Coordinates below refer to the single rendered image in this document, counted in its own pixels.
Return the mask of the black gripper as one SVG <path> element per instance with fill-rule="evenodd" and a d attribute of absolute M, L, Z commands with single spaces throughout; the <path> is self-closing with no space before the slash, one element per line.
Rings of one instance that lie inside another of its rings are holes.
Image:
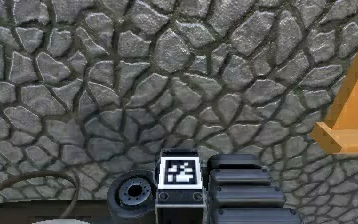
<path fill-rule="evenodd" d="M 117 177 L 107 192 L 111 224 L 155 224 L 153 172 L 132 170 Z"/>

